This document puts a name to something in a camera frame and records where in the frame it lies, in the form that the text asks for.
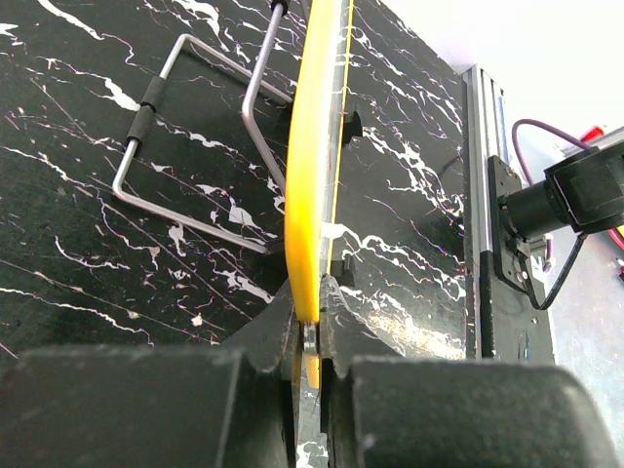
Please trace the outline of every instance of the black mounting bracket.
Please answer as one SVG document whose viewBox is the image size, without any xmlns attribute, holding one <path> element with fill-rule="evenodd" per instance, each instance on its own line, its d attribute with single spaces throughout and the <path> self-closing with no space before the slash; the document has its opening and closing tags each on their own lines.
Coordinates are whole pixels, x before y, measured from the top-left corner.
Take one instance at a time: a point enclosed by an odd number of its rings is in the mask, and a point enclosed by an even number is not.
<svg viewBox="0 0 624 468">
<path fill-rule="evenodd" d="M 353 255 L 348 253 L 342 260 L 332 260 L 330 274 L 334 276 L 340 286 L 355 288 L 355 260 Z"/>
<path fill-rule="evenodd" d="M 489 185 L 489 213 L 491 221 L 492 249 L 494 253 L 494 272 L 503 283 L 522 293 L 526 292 L 523 272 L 518 255 L 527 258 L 531 255 L 531 241 L 510 232 L 505 227 L 505 197 L 523 188 L 518 174 L 497 156 L 487 160 L 487 181 Z M 527 272 L 533 284 L 538 284 L 529 268 Z M 535 288 L 537 300 L 543 301 L 543 288 Z"/>
<path fill-rule="evenodd" d="M 363 137 L 364 127 L 362 127 L 362 119 L 358 113 L 358 108 L 354 104 L 352 110 L 345 110 L 344 120 L 342 122 L 342 147 L 344 148 L 351 142 L 353 137 Z"/>
</svg>

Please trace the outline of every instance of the black marble surface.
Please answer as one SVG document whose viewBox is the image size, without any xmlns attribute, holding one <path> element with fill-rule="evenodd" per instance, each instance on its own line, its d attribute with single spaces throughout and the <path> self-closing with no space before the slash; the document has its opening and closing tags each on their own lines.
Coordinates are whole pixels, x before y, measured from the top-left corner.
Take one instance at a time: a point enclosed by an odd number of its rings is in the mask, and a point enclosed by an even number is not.
<svg viewBox="0 0 624 468">
<path fill-rule="evenodd" d="M 261 0 L 0 2 L 0 366 L 49 344 L 218 344 L 271 300 L 284 277 L 258 254 L 110 189 L 137 101 L 177 36 L 251 69 L 269 15 Z M 293 2 L 266 76 L 289 93 L 304 30 Z M 460 80 L 376 0 L 356 1 L 351 52 L 348 102 L 365 136 L 343 152 L 324 229 L 334 255 L 357 258 L 357 286 L 343 292 L 403 354 L 461 359 L 473 324 Z M 284 199 L 244 131 L 244 86 L 192 53 L 171 82 L 127 190 L 264 243 L 280 236 Z M 288 109 L 259 99 L 256 116 L 284 162 Z M 318 442 L 301 440 L 301 466 L 323 463 Z"/>
<path fill-rule="evenodd" d="M 466 331 L 460 78 L 384 5 L 356 2 L 334 252 L 357 259 L 350 307 L 400 353 L 461 359 Z"/>
</svg>

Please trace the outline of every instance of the white wall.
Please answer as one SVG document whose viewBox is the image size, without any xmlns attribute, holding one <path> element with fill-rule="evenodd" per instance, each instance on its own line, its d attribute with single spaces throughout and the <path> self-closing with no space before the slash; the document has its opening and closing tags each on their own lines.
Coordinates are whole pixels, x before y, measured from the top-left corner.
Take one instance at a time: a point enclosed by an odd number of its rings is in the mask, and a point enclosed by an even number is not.
<svg viewBox="0 0 624 468">
<path fill-rule="evenodd" d="M 624 125 L 624 1 L 383 1 L 455 70 L 483 66 L 513 116 Z"/>
</svg>

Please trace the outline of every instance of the yellow plastic edge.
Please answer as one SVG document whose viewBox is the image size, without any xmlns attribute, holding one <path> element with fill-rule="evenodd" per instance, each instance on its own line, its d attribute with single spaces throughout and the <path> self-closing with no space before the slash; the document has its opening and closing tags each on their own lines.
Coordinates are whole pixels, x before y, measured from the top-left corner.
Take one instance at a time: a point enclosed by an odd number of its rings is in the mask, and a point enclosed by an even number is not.
<svg viewBox="0 0 624 468">
<path fill-rule="evenodd" d="M 334 0 L 314 0 L 307 25 L 305 45 L 297 94 L 294 99 L 289 137 L 287 163 L 287 188 L 285 206 L 285 251 L 291 281 L 292 298 L 297 320 L 319 322 L 320 265 L 318 252 L 321 243 L 321 216 L 319 213 L 317 155 L 320 145 L 327 144 L 319 138 L 315 123 L 322 118 L 321 112 L 327 109 L 318 105 L 319 77 L 325 77 L 328 67 L 335 67 L 327 56 L 334 56 L 332 50 L 332 22 L 328 16 L 333 13 Z M 349 19 L 345 63 L 345 87 L 342 107 L 346 101 L 346 80 L 348 77 L 349 51 L 351 45 L 351 24 L 353 0 L 349 1 Z M 338 180 L 340 147 L 337 150 L 335 180 Z M 335 217 L 337 184 L 334 187 L 331 221 Z"/>
<path fill-rule="evenodd" d="M 317 389 L 321 383 L 321 371 L 319 369 L 319 357 L 306 354 L 303 356 L 305 363 L 305 372 L 308 376 L 308 385 L 310 388 Z"/>
</svg>

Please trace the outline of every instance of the purple cable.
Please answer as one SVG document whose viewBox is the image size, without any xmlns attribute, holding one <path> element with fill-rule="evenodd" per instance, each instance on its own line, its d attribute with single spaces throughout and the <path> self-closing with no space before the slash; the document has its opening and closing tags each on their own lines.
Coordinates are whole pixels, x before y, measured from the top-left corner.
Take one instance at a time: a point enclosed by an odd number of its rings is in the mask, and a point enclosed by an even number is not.
<svg viewBox="0 0 624 468">
<path fill-rule="evenodd" d="M 526 181 L 529 185 L 533 185 L 533 177 L 530 176 L 530 172 L 528 171 L 527 161 L 525 161 L 525 157 L 523 156 L 522 151 L 520 150 L 520 144 L 518 143 L 518 128 L 521 125 L 531 125 L 533 127 L 537 127 L 538 129 L 545 130 L 546 132 L 556 135 L 557 137 L 564 139 L 568 143 L 574 144 L 581 149 L 590 149 L 592 146 L 581 141 L 574 136 L 567 134 L 564 131 L 561 131 L 552 125 L 545 124 L 544 122 L 540 122 L 539 120 L 534 119 L 520 119 L 518 122 L 514 124 L 511 129 L 511 140 L 514 143 L 514 149 L 516 150 L 516 156 L 518 156 L 518 162 L 520 163 L 520 167 L 525 174 Z M 543 271 L 548 273 L 553 266 L 553 240 L 546 239 L 546 258 L 544 258 L 544 267 Z"/>
</svg>

